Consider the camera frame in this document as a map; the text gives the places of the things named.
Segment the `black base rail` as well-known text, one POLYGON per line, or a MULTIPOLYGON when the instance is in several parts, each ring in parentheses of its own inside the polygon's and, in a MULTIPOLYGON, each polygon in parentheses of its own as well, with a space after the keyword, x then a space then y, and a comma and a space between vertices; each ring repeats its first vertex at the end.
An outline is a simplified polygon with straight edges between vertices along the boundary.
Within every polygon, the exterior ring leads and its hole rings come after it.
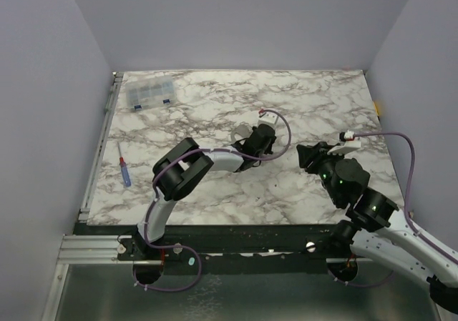
POLYGON ((114 239, 115 260, 143 272, 193 275, 250 275, 306 272, 328 268, 356 272, 356 256, 334 238, 334 224, 169 225, 148 247, 135 226, 89 226, 79 223, 76 236, 114 239))

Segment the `blue handled screwdriver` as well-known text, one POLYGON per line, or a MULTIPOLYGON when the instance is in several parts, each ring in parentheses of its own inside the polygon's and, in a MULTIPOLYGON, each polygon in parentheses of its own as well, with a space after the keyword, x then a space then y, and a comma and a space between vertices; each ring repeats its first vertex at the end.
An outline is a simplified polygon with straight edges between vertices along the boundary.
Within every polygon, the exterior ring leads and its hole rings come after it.
POLYGON ((129 172, 128 172, 127 164, 126 164, 126 162, 124 160, 124 157, 122 156, 122 150, 121 150, 121 146, 120 146, 119 142, 117 143, 117 150, 118 150, 118 154, 119 154, 120 171, 121 171, 121 175, 122 175, 122 180, 123 180, 124 186, 125 187, 130 187, 132 185, 132 183, 131 183, 131 180, 130 180, 130 175, 129 175, 129 172))

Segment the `aluminium frame rail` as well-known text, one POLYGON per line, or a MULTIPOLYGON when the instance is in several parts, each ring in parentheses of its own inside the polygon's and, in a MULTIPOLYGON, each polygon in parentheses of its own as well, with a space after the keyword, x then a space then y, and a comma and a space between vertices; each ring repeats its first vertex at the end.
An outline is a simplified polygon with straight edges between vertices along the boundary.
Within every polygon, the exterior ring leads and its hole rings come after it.
MULTIPOLYGON (((99 170, 102 166, 103 154, 109 136, 112 118, 115 113, 117 98, 122 85, 123 73, 115 72, 114 81, 109 89, 105 106, 102 131, 89 174, 89 181, 84 191, 76 226, 85 226, 89 219, 94 192, 97 187, 99 170)), ((117 261, 117 242, 111 235, 65 235, 57 258, 59 265, 103 265, 117 261)))

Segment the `silver metal bottle opener keychain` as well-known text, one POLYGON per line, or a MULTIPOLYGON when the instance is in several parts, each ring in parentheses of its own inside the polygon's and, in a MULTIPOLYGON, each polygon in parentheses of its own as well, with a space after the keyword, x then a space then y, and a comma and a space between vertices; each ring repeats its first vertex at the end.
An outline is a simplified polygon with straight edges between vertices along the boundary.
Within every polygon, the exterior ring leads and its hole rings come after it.
POLYGON ((230 139, 232 142, 232 146, 242 146, 244 142, 250 137, 252 134, 253 129, 249 127, 247 124, 239 124, 231 133, 230 139))

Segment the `clear plastic organizer box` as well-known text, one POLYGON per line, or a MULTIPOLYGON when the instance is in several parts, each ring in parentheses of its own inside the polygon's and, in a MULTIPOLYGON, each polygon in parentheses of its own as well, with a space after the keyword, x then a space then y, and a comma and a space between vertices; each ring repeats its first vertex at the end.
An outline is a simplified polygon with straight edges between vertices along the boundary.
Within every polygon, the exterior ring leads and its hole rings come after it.
POLYGON ((132 111, 166 107, 177 101, 171 76, 161 76, 125 85, 127 106, 132 111))

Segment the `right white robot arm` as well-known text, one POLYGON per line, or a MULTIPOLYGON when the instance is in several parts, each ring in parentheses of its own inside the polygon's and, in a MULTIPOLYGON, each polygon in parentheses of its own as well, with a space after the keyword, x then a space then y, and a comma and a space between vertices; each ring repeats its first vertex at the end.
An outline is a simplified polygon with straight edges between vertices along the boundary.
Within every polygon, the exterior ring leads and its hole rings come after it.
POLYGON ((344 145, 297 145, 298 164, 321 180, 333 205, 346 212, 328 241, 330 252, 353 252, 403 274, 429 291, 431 299, 457 313, 457 251, 406 220, 395 202, 370 188, 371 175, 344 145))

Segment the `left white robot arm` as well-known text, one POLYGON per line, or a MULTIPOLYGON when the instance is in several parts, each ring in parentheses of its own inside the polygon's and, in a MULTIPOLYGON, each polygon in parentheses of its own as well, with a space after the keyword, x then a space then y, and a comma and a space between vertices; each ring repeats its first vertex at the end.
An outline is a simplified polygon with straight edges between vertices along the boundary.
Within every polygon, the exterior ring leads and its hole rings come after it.
POLYGON ((137 225, 140 236, 133 244, 139 258, 150 260, 158 250, 165 225, 178 201, 188 196, 209 172, 244 172, 272 154, 276 131, 260 124, 244 140, 219 149, 204 149, 187 137, 172 148, 153 167, 154 197, 145 218, 137 225))

